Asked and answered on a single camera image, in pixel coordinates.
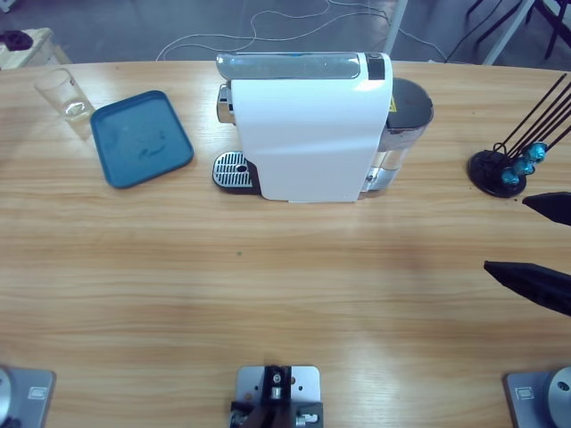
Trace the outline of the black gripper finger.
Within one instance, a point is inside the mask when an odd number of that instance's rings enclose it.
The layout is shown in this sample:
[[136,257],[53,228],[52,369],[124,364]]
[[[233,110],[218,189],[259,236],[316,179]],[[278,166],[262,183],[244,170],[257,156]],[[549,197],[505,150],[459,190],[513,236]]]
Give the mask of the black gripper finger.
[[532,263],[489,260],[484,270],[521,297],[570,316],[570,275]]
[[552,222],[571,225],[570,192],[541,193],[526,196],[522,203]]
[[32,47],[32,37],[22,30],[3,31],[0,41],[8,50],[29,50]]

